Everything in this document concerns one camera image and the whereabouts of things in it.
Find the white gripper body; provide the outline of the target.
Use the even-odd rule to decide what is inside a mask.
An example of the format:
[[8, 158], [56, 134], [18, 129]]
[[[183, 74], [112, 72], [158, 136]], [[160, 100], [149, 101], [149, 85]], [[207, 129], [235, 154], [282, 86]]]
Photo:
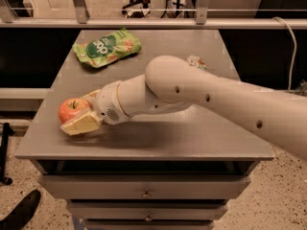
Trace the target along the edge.
[[118, 125], [130, 119], [119, 103], [118, 90], [120, 81], [104, 86], [96, 95], [95, 104], [103, 121], [109, 125]]

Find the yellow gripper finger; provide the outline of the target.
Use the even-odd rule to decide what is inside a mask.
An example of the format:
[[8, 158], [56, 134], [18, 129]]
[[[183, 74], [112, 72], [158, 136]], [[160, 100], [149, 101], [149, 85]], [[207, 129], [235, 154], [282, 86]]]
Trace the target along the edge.
[[86, 108], [61, 125], [60, 129], [64, 133], [73, 136], [98, 130], [102, 121], [103, 118], [96, 111]]
[[92, 104], [96, 100], [97, 94], [99, 92], [100, 92], [100, 89], [94, 90], [82, 96], [82, 99]]

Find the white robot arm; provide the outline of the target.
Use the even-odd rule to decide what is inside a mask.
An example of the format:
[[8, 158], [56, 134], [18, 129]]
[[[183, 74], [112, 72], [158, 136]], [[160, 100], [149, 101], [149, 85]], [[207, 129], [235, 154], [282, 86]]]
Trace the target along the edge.
[[70, 135], [118, 125], [141, 114], [202, 106], [256, 136], [307, 159], [307, 98], [217, 77], [179, 57], [152, 59], [143, 75], [119, 80], [59, 107]]

